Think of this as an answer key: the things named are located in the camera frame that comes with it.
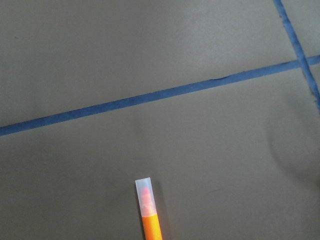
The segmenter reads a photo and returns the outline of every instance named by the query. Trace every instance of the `marker cap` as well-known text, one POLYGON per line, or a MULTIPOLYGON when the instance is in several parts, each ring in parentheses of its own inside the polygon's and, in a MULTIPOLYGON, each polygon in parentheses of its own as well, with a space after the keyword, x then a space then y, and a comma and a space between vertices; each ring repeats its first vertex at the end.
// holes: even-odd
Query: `marker cap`
POLYGON ((141 217, 150 217, 157 214, 150 177, 135 180, 135 186, 139 199, 141 217))

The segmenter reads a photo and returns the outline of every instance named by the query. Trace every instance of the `floor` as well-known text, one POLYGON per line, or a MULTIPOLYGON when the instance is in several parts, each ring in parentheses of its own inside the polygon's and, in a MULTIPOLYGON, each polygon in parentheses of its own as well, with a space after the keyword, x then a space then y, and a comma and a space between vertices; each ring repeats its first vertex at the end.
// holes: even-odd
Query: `floor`
POLYGON ((0 9, 0 239, 318 239, 320 1, 0 9))

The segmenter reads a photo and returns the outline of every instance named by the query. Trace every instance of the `orange marker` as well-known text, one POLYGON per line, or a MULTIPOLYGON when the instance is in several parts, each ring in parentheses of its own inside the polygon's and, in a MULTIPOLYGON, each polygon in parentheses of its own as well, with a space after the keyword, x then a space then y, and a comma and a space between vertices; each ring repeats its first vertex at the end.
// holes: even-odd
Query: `orange marker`
POLYGON ((135 180, 145 240, 163 240, 150 177, 135 180))

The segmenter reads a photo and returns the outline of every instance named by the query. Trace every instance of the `pen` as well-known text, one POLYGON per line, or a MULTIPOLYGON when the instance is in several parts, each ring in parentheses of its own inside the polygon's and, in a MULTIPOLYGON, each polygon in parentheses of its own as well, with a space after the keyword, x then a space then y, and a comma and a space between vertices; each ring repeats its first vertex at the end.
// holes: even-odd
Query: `pen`
POLYGON ((163 240, 150 177, 135 180, 145 240, 163 240))

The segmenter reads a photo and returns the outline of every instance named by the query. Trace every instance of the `translucent cap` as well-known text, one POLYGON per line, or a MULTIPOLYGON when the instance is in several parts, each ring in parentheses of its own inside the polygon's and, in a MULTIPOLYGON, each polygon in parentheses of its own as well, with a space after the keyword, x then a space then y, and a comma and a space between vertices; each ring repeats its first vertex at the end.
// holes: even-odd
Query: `translucent cap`
POLYGON ((135 186, 139 199, 141 217, 150 217, 157 214, 150 177, 135 180, 135 186))

